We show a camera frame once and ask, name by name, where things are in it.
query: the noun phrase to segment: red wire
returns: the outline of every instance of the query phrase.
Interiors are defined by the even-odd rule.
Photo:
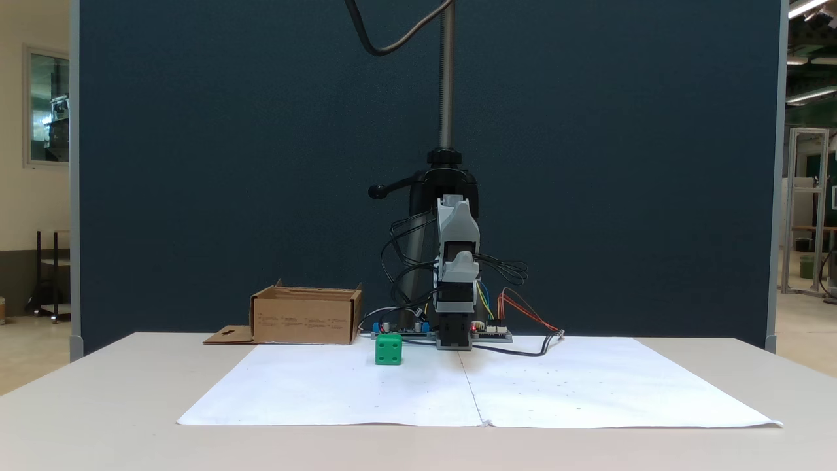
[[[532,312],[529,312],[528,309],[523,308],[520,304],[516,303],[513,299],[509,298],[509,296],[506,294],[506,291],[510,291],[510,292],[515,293],[515,295],[517,295],[520,298],[520,300],[527,307],[529,307],[529,309],[531,309],[531,306],[529,305],[529,303],[526,302],[526,299],[524,299],[523,296],[518,294],[513,289],[510,289],[510,288],[506,287],[506,288],[503,288],[503,291],[500,293],[499,296],[497,296],[498,318],[502,318],[502,319],[506,318],[505,303],[509,303],[513,308],[517,309],[518,311],[520,311],[521,313],[526,315],[528,318],[531,318],[535,322],[538,322],[538,323],[542,324],[547,329],[559,330],[557,327],[555,327],[553,325],[550,325],[547,321],[543,320],[543,318],[541,318],[541,316],[539,316],[537,313],[534,312],[534,309],[532,309]]]

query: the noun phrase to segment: open cardboard box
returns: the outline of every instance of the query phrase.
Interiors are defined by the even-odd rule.
[[[357,336],[362,286],[286,287],[279,280],[250,297],[250,325],[228,325],[204,344],[338,344]]]

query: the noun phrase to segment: electrical wire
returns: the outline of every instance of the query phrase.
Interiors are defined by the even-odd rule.
[[[427,220],[420,225],[416,225],[415,227],[412,227],[412,228],[402,232],[399,235],[394,234],[394,229],[399,227],[400,225],[407,224],[407,223],[409,223],[413,220],[416,220],[417,218],[420,218],[422,216],[430,215],[431,213],[432,213],[432,211],[425,211],[423,213],[419,213],[417,215],[410,216],[406,219],[397,220],[390,225],[390,239],[389,239],[389,241],[387,241],[386,244],[383,245],[383,247],[381,247],[381,253],[379,254],[379,259],[380,259],[381,268],[383,268],[384,274],[387,276],[387,279],[389,280],[389,282],[393,285],[393,290],[391,290],[391,296],[393,298],[394,303],[408,303],[410,301],[410,298],[409,298],[409,296],[407,296],[407,293],[405,293],[403,291],[403,289],[401,289],[401,287],[397,285],[397,283],[394,281],[394,278],[393,278],[392,274],[387,269],[387,263],[383,260],[383,256],[387,251],[387,247],[393,246],[393,249],[396,251],[396,255],[399,255],[398,258],[402,260],[402,263],[409,266],[410,263],[407,263],[403,259],[404,255],[403,255],[403,252],[401,251],[400,246],[398,245],[398,240],[414,233],[417,230],[421,230],[422,228],[426,227],[427,225],[433,224],[436,221],[436,218],[433,218],[431,220]]]
[[[404,302],[410,303],[411,300],[409,297],[404,293],[401,289],[401,280],[406,277],[409,273],[415,272],[416,270],[433,270],[436,265],[436,261],[426,261],[422,263],[417,263],[410,267],[404,268],[394,279],[393,284],[390,287],[390,296],[393,298],[393,301],[397,301],[395,299],[396,294],[402,294],[404,298]]]
[[[517,296],[518,299],[520,299],[521,303],[525,304],[526,306],[523,307],[515,300],[511,299],[507,294],[508,292],[514,293],[514,295]],[[500,292],[500,296],[497,297],[497,312],[498,317],[500,319],[506,318],[506,304],[511,305],[513,308],[517,309],[518,311],[526,315],[528,318],[534,320],[535,322],[546,327],[547,329],[550,329],[553,332],[561,330],[553,325],[550,325],[547,321],[543,320],[543,318],[540,315],[538,315],[537,312],[535,312],[535,309],[532,308],[532,306],[526,301],[526,299],[523,298],[523,296],[521,296],[517,291],[509,287],[504,287],[503,291]]]
[[[480,300],[482,301],[482,305],[485,307],[485,311],[488,313],[488,318],[493,319],[494,314],[491,312],[491,307],[488,304],[488,290],[483,291],[482,288],[484,286],[485,285],[483,285],[482,282],[477,282],[476,289],[480,293]]]
[[[413,26],[401,39],[381,49],[373,46],[372,42],[369,40],[366,27],[363,25],[363,17],[361,17],[360,10],[357,9],[357,3],[355,0],[346,0],[346,8],[349,9],[349,15],[352,17],[352,23],[355,25],[357,37],[360,38],[363,48],[375,57],[383,57],[384,55],[395,52],[401,46],[405,45],[407,41],[409,41],[410,38],[412,38],[421,28],[427,25],[427,23],[433,21],[434,18],[438,17],[453,2],[454,0],[445,0],[444,3],[440,4],[434,11],[430,12],[429,15],[416,23],[416,25]]]
[[[357,328],[358,328],[358,329],[360,329],[360,330],[363,330],[363,328],[362,328],[362,326],[363,326],[363,322],[364,322],[364,321],[366,321],[366,319],[370,318],[371,316],[373,316],[373,315],[375,315],[375,314],[377,314],[377,313],[380,313],[381,311],[387,311],[387,312],[389,312],[389,311],[393,311],[393,310],[396,310],[396,309],[398,309],[398,308],[392,308],[392,307],[390,307],[390,308],[380,308],[380,309],[375,309],[374,311],[370,312],[369,314],[367,314],[367,315],[365,315],[365,316],[363,316],[363,317],[361,318],[360,322],[358,322],[358,323],[357,323]]]
[[[558,330],[557,332],[551,332],[543,338],[543,344],[541,345],[541,350],[537,352],[521,352],[519,350],[508,350],[508,349],[498,349],[496,347],[490,347],[488,345],[472,345],[475,349],[482,349],[482,350],[489,350],[496,353],[502,353],[506,355],[517,355],[517,356],[543,356],[547,354],[549,350],[549,344],[552,342],[552,339],[558,339],[560,341],[564,336],[563,330]],[[428,342],[416,342],[415,340],[407,340],[402,339],[402,342],[405,344],[414,344],[414,345],[428,345],[428,346],[436,346],[436,344],[431,344]]]
[[[522,286],[529,277],[529,266],[524,261],[503,261],[486,254],[476,254],[474,255],[474,259],[481,261],[483,265],[493,268],[500,276],[514,286]]]
[[[532,353],[532,352],[521,352],[518,350],[508,350],[508,349],[498,349],[496,347],[489,347],[488,345],[474,345],[475,349],[482,349],[482,350],[489,350],[492,352],[502,353],[506,355],[517,355],[517,356],[543,356],[547,354],[549,350],[549,344],[552,342],[552,339],[557,338],[558,341],[564,337],[564,331],[558,330],[556,332],[551,332],[547,334],[546,337],[543,339],[543,344],[541,345],[541,351]]]
[[[416,308],[416,307],[418,307],[418,306],[421,306],[423,303],[428,303],[428,302],[429,302],[429,300],[433,298],[433,295],[434,295],[435,293],[439,292],[439,291],[442,291],[442,290],[441,290],[441,289],[439,289],[439,288],[432,289],[432,290],[430,290],[429,292],[426,292],[425,294],[423,294],[422,296],[420,296],[418,300],[413,301],[412,303],[406,303],[406,304],[401,304],[401,305],[398,305],[398,306],[393,306],[393,309],[392,309],[392,310],[387,311],[387,312],[385,312],[385,313],[381,313],[381,317],[380,317],[380,318],[378,318],[378,321],[377,321],[377,327],[378,327],[378,330],[379,330],[382,334],[384,333],[384,330],[383,330],[383,318],[384,318],[384,316],[386,316],[387,314],[392,313],[392,312],[395,312],[395,311],[398,311],[398,310],[401,310],[401,309],[410,310],[410,308]]]
[[[823,259],[823,263],[819,266],[819,285],[823,288],[826,298],[836,298],[833,294],[831,294],[831,291],[825,288],[825,285],[823,284],[823,269],[825,268],[825,264],[828,263],[830,256],[831,251],[829,251],[828,255],[825,256],[825,259]]]

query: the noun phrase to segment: green cube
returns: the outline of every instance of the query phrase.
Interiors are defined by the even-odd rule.
[[[380,334],[375,339],[375,365],[401,365],[401,335]]]

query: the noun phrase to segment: white paper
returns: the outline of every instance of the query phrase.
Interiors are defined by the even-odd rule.
[[[459,356],[434,352],[405,344],[401,365],[375,365],[370,339],[352,345],[259,345],[177,422],[481,425]]]
[[[539,351],[543,337],[509,348]],[[474,349],[460,358],[496,427],[750,427],[771,423],[634,339],[569,337],[542,357]]]
[[[504,349],[538,351],[543,337]],[[570,337],[542,357],[405,344],[259,345],[178,423],[749,427],[772,422],[633,339]]]

